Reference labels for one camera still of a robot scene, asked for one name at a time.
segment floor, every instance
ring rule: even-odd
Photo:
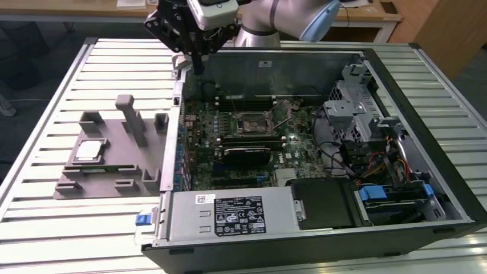
[[[141,24],[121,23],[76,23],[75,32],[67,33],[61,23],[39,23],[49,53],[33,60],[40,68],[43,82],[33,88],[12,92],[0,82],[0,94],[12,102],[17,109],[15,117],[0,115],[0,182],[9,170],[9,163],[15,161],[23,145],[29,137],[44,108],[63,80],[65,71],[83,45],[85,37],[104,38],[151,38]],[[466,67],[454,84],[470,100],[474,107],[487,119],[487,50],[480,50]]]

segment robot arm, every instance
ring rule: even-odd
[[[319,41],[333,22],[340,2],[349,0],[159,0],[144,26],[176,53],[191,58],[193,73],[203,60],[236,36],[235,17],[245,5],[237,46],[279,46],[281,31],[303,41]]]
[[[164,45],[191,58],[196,75],[204,71],[203,57],[216,53],[236,34],[237,9],[236,0],[159,0],[144,22]]]

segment power supply label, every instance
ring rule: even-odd
[[[265,233],[261,196],[215,199],[215,234],[219,237]]]

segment motherboard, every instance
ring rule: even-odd
[[[312,112],[299,98],[185,102],[192,190],[283,186],[325,177]]]

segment metal slatted table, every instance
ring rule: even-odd
[[[487,205],[487,126],[421,50],[408,45],[284,42],[284,47],[372,47],[482,204]],[[84,45],[0,187],[0,272],[164,273],[140,253],[153,227],[135,240],[136,214],[157,197],[53,200],[84,110],[121,119],[117,94],[153,117],[171,105],[172,52],[152,39],[99,39]],[[388,111],[393,108],[383,96]],[[486,273],[487,229],[408,255],[233,273]]]

